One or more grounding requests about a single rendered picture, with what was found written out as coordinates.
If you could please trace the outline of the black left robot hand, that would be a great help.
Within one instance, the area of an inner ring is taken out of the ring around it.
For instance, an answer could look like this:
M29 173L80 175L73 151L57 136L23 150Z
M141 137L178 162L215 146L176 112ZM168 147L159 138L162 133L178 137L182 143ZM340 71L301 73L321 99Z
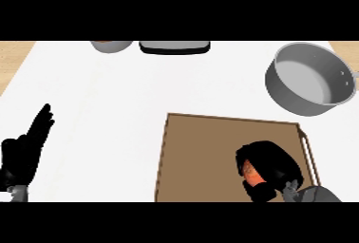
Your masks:
M35 118L29 132L17 139L2 141L0 192L18 185L29 186L35 179L42 149L55 120L48 103Z

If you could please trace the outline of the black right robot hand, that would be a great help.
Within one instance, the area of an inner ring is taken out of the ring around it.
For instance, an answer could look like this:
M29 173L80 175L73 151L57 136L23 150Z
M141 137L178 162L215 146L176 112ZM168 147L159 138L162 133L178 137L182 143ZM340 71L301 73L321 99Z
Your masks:
M243 186L249 197L255 202L268 202L277 197L277 192L284 191L287 182L298 180L299 188L304 185L305 178L302 170L289 152L281 146L270 141L261 140L241 146L236 151L236 164L240 176L243 176L243 164L250 160L265 183L252 186L243 181Z

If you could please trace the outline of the orange squash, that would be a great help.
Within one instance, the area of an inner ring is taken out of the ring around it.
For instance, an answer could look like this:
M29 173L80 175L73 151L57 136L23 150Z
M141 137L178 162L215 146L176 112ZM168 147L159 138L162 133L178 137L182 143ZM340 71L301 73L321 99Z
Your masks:
M261 183L265 183L265 179L258 172L250 160L244 161L241 172L244 179L252 186L258 186Z

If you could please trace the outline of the brown wooden tray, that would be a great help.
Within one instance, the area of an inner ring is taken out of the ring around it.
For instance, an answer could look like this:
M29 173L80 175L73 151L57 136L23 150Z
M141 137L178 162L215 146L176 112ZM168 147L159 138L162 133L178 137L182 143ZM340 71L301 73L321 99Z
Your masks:
M165 128L154 200L247 202L236 151L258 140L271 140L283 147L299 164L304 185L318 185L311 143L299 123L172 113Z

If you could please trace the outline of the grey metal pot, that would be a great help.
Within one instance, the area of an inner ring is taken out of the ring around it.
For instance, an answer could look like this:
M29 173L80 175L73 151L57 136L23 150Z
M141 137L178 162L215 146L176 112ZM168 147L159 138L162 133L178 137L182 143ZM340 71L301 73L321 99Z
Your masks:
M329 48L290 43L278 50L265 72L265 87L287 111L314 117L352 100L358 78L359 72Z

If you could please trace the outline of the grey bowl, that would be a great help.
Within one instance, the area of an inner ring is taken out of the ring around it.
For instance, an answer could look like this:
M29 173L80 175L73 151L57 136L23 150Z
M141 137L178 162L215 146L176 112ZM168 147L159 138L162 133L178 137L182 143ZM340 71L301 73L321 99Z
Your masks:
M92 45L103 53L117 53L132 45L132 41L92 41Z

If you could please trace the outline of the black and grey appliance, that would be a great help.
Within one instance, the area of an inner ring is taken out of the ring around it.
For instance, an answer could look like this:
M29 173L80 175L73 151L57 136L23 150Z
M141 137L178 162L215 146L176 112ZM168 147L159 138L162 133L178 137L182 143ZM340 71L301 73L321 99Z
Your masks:
M150 54L203 54L210 50L210 41L141 41L140 47Z

